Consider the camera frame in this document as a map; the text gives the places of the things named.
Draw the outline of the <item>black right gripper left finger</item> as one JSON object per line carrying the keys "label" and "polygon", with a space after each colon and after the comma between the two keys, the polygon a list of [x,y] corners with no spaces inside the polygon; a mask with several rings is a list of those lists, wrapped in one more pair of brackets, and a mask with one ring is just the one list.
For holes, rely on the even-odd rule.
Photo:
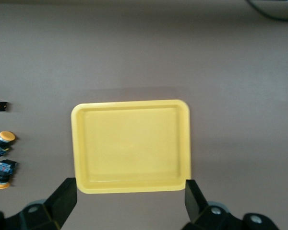
{"label": "black right gripper left finger", "polygon": [[31,202],[8,218],[0,211],[0,230],[60,230],[76,203],[76,179],[67,178],[46,200]]}

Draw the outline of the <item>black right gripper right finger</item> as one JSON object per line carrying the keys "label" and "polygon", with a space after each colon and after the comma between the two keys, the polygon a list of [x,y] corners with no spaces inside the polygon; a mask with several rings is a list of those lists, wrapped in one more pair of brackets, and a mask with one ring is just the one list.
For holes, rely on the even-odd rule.
{"label": "black right gripper right finger", "polygon": [[190,219],[184,230],[277,230],[267,216],[246,213],[242,219],[218,202],[208,202],[195,180],[186,180],[185,207]]}

